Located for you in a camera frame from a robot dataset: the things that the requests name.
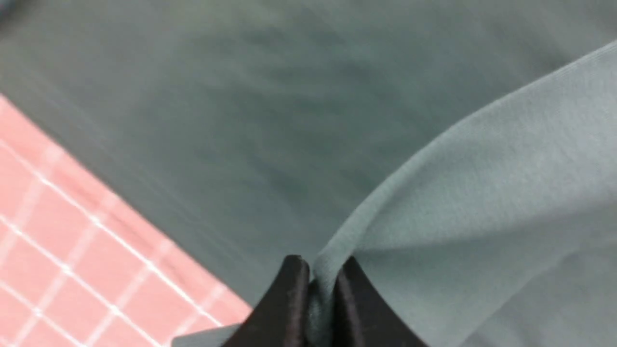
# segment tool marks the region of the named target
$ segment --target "white grid line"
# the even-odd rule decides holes
[[[225,292],[227,291],[227,287],[224,286],[221,283],[217,283],[214,288],[212,288],[212,290],[210,291],[210,293],[208,293],[208,295],[206,296],[206,298],[203,300],[202,304],[201,304],[201,308],[203,308],[204,310],[209,310],[212,305],[221,297],[223,296],[223,294],[225,294]],[[170,346],[172,343],[172,340],[177,337],[180,336],[184,333],[186,333],[187,330],[189,330],[193,324],[195,324],[195,322],[197,322],[197,320],[203,317],[202,314],[199,314],[199,312],[195,312],[194,314],[192,314],[191,316],[189,316],[186,320],[184,320],[184,322],[182,322],[178,328],[176,328],[176,330],[172,333],[172,335],[170,337],[168,337],[165,341],[165,346]]]
[[[166,255],[166,253],[172,246],[173,243],[171,241],[163,241],[155,255],[152,257],[151,263],[142,267],[137,276],[133,278],[133,280],[128,284],[126,289],[122,292],[118,300],[116,300],[115,305],[107,312],[106,316],[101,320],[99,325],[97,325],[94,331],[90,334],[90,336],[86,340],[86,346],[92,346],[101,338],[102,334],[105,332],[105,330],[107,330],[108,326],[114,321],[114,318],[118,315],[118,312],[120,312],[124,308],[124,306],[133,298],[141,285],[146,281],[148,275],[152,273],[151,269],[156,266],[156,264]],[[147,339],[152,346],[162,347],[158,341],[153,339],[146,332],[140,335]]]
[[[101,202],[101,206],[99,208],[99,212],[97,215],[100,216],[101,219],[105,219],[107,217],[107,213],[111,211],[114,205],[117,203],[118,197],[115,194],[107,193]],[[77,244],[73,247],[70,254],[67,257],[66,267],[62,268],[58,275],[56,275],[54,281],[51,283],[49,288],[44,292],[43,297],[39,300],[38,305],[36,306],[37,310],[40,312],[45,312],[48,306],[52,303],[66,280],[69,278],[69,273],[75,268],[75,266],[79,263],[86,250],[94,240],[98,232],[98,228],[90,223],[84,230],[83,235],[77,241]],[[13,345],[20,346],[21,343],[27,338],[30,332],[36,326],[36,323],[39,321],[40,315],[33,314],[26,321],[23,327],[15,337]]]
[[[115,241],[120,243],[124,248],[126,248],[126,250],[128,250],[132,255],[137,257],[141,262],[143,262],[145,264],[148,264],[149,261],[142,254],[140,254],[137,250],[135,250],[134,247],[132,247],[125,240],[120,238],[113,230],[111,230],[110,228],[105,226],[103,223],[101,223],[97,218],[93,217],[92,214],[86,208],[84,208],[80,203],[78,203],[75,199],[73,199],[61,187],[59,187],[56,184],[54,184],[53,182],[50,182],[49,180],[45,179],[45,177],[42,176],[27,160],[25,160],[19,153],[17,153],[15,150],[13,150],[2,139],[0,139],[0,147],[6,148],[8,150],[8,152],[16,160],[18,160],[30,172],[32,172],[37,177],[39,177],[43,181],[43,183],[45,185],[51,187],[56,193],[58,193],[62,198],[64,198],[66,200],[66,202],[68,202],[69,204],[75,206],[78,210],[80,210],[85,216],[87,216],[89,219],[91,219],[95,224],[97,224],[98,227],[100,227],[104,232],[106,232],[109,236],[111,236]],[[158,276],[166,285],[168,285],[173,291],[175,291],[176,294],[180,295],[181,298],[183,298],[185,301],[187,301],[200,314],[202,314],[203,316],[206,316],[208,319],[210,319],[217,326],[219,326],[219,327],[222,326],[221,322],[219,322],[217,319],[212,317],[212,315],[210,315],[208,312],[204,311],[201,307],[199,307],[199,305],[197,305],[195,303],[195,300],[193,300],[190,297],[190,295],[188,295],[184,290],[182,290],[182,288],[180,288],[180,286],[178,286],[171,279],[169,279],[160,269],[154,268],[154,269],[152,269],[152,272],[155,273],[156,276]]]
[[[25,223],[28,222],[30,215],[34,211],[36,204],[39,201],[41,194],[43,193],[44,186],[41,184],[41,180],[38,179],[38,175],[45,175],[51,173],[54,165],[60,159],[62,155],[62,150],[57,146],[49,146],[46,148],[43,154],[43,168],[41,171],[43,173],[35,174],[33,180],[30,182],[28,189],[23,195],[22,202],[19,205],[15,213],[15,224],[19,227],[23,227]],[[17,242],[17,237],[13,233],[9,233],[2,239],[2,243],[0,243],[0,266],[9,255],[11,249]]]
[[[4,291],[6,291],[8,294],[10,294],[11,296],[13,296],[17,301],[21,302],[24,306],[26,306],[27,308],[29,308],[29,310],[32,313],[37,313],[36,308],[34,307],[34,305],[29,302],[26,298],[24,298],[19,292],[17,292],[15,289],[11,288],[11,286],[9,286],[8,284],[6,284],[4,281],[0,281],[0,288],[2,288]],[[73,345],[77,346],[77,347],[84,347],[76,338],[74,338],[71,334],[69,334],[66,330],[64,330],[63,328],[61,328],[59,325],[57,325],[53,320],[49,319],[48,317],[46,317],[44,314],[40,314],[41,315],[41,320],[43,322],[45,322],[45,324],[47,324],[49,327],[51,327],[52,329],[54,329],[57,333],[59,333],[60,335],[62,335],[64,338],[66,338],[68,341],[71,341],[71,343],[73,343]]]
[[[7,225],[14,233],[16,233],[19,237],[21,237],[24,241],[26,241],[30,246],[34,247],[36,250],[38,250],[40,253],[42,253],[46,258],[48,258],[50,261],[52,261],[56,266],[58,266],[61,269],[66,268],[66,264],[64,264],[60,259],[58,259],[55,255],[50,253],[44,247],[39,245],[35,240],[32,240],[32,238],[30,238],[28,235],[26,235],[23,231],[21,231],[18,228],[16,228],[15,225],[11,225],[11,224],[7,223],[6,219],[2,215],[0,215],[0,222],[2,222],[5,225]],[[105,297],[103,297],[103,295],[101,295],[99,292],[97,292],[94,288],[92,288],[92,286],[90,286],[88,283],[86,283],[80,276],[78,276],[74,272],[70,272],[68,275],[72,279],[74,279],[77,282],[77,284],[82,286],[86,291],[88,291],[96,299],[98,299],[107,309],[109,309],[109,310],[113,309],[114,305],[111,304],[107,299],[105,299]],[[146,332],[144,332],[144,330],[141,327],[139,327],[139,325],[135,324],[123,312],[119,312],[118,316],[125,323],[127,323],[131,328],[133,328],[135,331],[137,331],[138,333],[140,333],[142,335],[146,333]]]

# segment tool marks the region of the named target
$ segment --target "fabric piece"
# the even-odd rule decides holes
[[[0,91],[251,304],[438,134],[617,35],[614,0],[19,3]]]
[[[476,112],[414,155],[317,259],[311,338],[327,345],[334,279],[351,254],[414,332],[433,347],[455,347],[530,281],[616,242],[616,93],[612,43]],[[601,266],[579,278],[566,268],[548,275],[551,285],[538,279],[526,289],[532,296],[502,316],[516,312],[520,323],[530,315],[531,324],[550,308],[575,324],[547,326],[542,346],[611,345],[617,317],[603,302],[617,290],[615,278],[594,272],[607,272],[613,260],[598,257]],[[574,281],[583,275],[594,291],[580,293]],[[540,300],[549,293],[556,296]],[[568,293],[582,299],[569,302]],[[582,308],[585,315],[573,314]],[[611,319],[583,321],[603,317]],[[495,333],[491,324],[483,335]],[[577,331],[555,334],[565,327]]]
[[[172,347],[221,347],[236,329],[238,329],[238,325],[230,325],[177,337],[173,339]]]

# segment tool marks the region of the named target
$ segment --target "teal cloth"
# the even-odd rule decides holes
[[[353,254],[431,347],[614,345],[616,95],[612,43],[414,155],[320,253],[309,338],[328,345],[334,278]]]

